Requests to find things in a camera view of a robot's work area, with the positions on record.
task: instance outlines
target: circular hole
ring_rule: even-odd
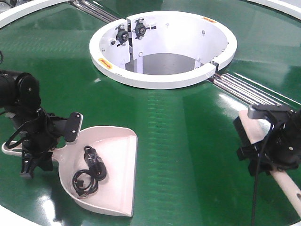
[[[128,40],[121,41],[121,32],[128,33]],[[114,21],[99,29],[90,41],[92,61],[102,73],[147,89],[201,82],[228,65],[236,48],[235,36],[219,22],[171,11]]]

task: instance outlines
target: white circular frame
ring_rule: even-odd
[[[141,40],[136,38],[134,31],[139,19],[143,19],[146,27],[156,27],[147,30]],[[129,46],[128,41],[124,46],[118,46],[119,41],[115,39],[117,28],[120,25],[127,28],[128,24],[132,26],[132,32],[129,32],[132,46]],[[110,44],[112,40],[116,41],[115,45]],[[228,65],[236,49],[234,34],[221,23],[204,16],[173,11],[141,13],[129,16],[127,20],[111,22],[100,28],[90,41],[91,58],[99,71],[118,82],[145,89],[174,89],[204,81]],[[214,55],[208,58],[202,55],[201,50]],[[178,74],[141,74],[125,70],[130,53],[134,60],[142,55],[156,53],[180,54],[194,58],[199,66],[195,70]]]

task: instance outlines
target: black cable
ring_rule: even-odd
[[[260,169],[260,161],[261,161],[262,154],[264,153],[264,149],[267,145],[267,142],[269,140],[269,137],[271,135],[272,130],[273,130],[273,124],[271,124],[271,126],[269,128],[269,131],[268,131],[268,133],[265,137],[265,141],[264,141],[264,143],[261,147],[259,157],[258,157],[258,161],[257,161],[256,173],[255,173],[255,179],[254,179],[254,189],[253,189],[251,226],[255,226],[256,198],[257,198],[258,175],[259,175],[259,169]]]
[[[78,198],[86,198],[89,194],[93,194],[98,189],[98,181],[104,180],[107,175],[106,167],[102,159],[97,155],[96,150],[91,146],[84,147],[84,159],[89,169],[81,169],[77,171],[72,178],[72,185]],[[80,175],[88,174],[90,183],[84,187],[84,181],[78,180]]]
[[[0,64],[3,62],[3,59],[4,59],[3,53],[2,53],[1,50],[0,50]]]
[[[78,180],[78,178],[82,174],[88,174],[91,177],[90,183],[86,187],[83,187],[83,182],[84,182],[83,180]],[[73,188],[75,189],[76,193],[79,195],[78,198],[85,198],[89,194],[93,194],[94,192],[96,192],[98,189],[98,181],[95,180],[95,178],[92,176],[90,170],[88,170],[88,169],[81,169],[81,170],[77,171],[72,178],[72,185],[73,185]]]

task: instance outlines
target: screw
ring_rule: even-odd
[[[127,41],[127,40],[128,40],[128,33],[125,33],[125,32],[124,32],[124,33],[122,34],[122,40],[123,40],[123,41]]]

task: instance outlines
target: white panel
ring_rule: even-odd
[[[67,0],[34,0],[11,8],[0,14],[0,28],[27,14],[66,1]]]
[[[248,0],[287,13],[301,20],[300,0]]]

